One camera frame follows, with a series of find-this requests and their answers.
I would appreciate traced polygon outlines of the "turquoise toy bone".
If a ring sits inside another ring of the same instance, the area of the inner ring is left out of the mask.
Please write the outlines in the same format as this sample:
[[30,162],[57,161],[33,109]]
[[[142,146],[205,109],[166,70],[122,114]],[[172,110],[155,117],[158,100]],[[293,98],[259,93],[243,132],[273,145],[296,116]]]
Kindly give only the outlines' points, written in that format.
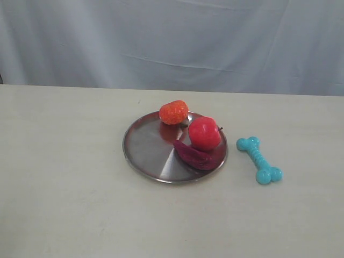
[[253,161],[257,168],[256,181],[259,184],[265,185],[282,180],[282,170],[271,166],[260,152],[260,139],[258,137],[240,138],[236,141],[236,148],[246,152]]

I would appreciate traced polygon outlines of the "orange toy strawberry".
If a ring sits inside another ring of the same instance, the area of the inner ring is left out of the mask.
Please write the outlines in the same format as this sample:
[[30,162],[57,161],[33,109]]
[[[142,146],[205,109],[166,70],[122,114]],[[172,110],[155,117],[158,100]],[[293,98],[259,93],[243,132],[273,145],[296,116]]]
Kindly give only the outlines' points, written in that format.
[[188,116],[189,108],[182,100],[167,103],[159,109],[160,120],[167,125],[183,122]]

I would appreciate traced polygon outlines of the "round stainless steel plate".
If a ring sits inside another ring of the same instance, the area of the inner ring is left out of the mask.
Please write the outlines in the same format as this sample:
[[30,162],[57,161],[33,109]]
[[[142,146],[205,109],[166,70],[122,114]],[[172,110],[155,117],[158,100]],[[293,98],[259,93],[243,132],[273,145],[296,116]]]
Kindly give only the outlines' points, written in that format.
[[221,131],[221,142],[210,155],[217,159],[210,170],[199,170],[188,165],[175,152],[173,142],[178,139],[190,145],[188,125],[201,114],[189,112],[178,125],[166,125],[157,111],[148,113],[128,128],[123,138],[123,153],[130,166],[140,174],[156,181],[183,184],[199,181],[220,170],[228,157],[228,144]]

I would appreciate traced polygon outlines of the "red toy apple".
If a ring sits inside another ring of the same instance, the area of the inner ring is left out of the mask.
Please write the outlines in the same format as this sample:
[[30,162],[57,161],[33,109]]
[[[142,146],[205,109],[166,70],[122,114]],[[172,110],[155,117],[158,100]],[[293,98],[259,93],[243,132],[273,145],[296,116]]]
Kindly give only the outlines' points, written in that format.
[[188,128],[190,142],[199,151],[211,151],[218,147],[221,135],[216,121],[211,117],[199,117]]

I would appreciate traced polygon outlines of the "dark purple toy sweet potato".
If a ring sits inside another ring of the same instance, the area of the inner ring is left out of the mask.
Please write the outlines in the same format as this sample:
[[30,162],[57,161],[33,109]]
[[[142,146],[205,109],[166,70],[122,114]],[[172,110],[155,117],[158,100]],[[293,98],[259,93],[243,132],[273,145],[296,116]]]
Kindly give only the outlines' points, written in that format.
[[211,170],[218,166],[217,160],[208,153],[187,146],[179,140],[175,140],[173,145],[181,160],[195,169]]

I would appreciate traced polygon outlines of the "white backdrop cloth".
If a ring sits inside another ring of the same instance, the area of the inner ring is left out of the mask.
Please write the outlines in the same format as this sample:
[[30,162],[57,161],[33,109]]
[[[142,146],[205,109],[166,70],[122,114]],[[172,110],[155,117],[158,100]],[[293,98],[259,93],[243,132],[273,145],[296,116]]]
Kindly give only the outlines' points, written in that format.
[[343,1],[1,1],[6,84],[343,95]]

